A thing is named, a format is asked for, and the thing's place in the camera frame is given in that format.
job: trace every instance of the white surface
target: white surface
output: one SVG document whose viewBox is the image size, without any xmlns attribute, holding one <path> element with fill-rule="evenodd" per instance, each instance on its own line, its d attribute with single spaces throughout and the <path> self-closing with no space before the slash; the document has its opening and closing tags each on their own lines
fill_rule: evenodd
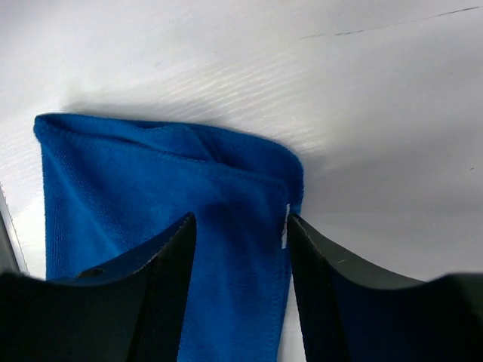
<svg viewBox="0 0 483 362">
<path fill-rule="evenodd" d="M 479 6 L 0 0 L 0 181 L 29 270 L 45 270 L 33 117 L 80 111 L 273 138 L 329 238 L 414 278 L 481 271 L 483 8 L 459 11 Z M 293 311 L 284 360 L 303 359 Z"/>
</svg>

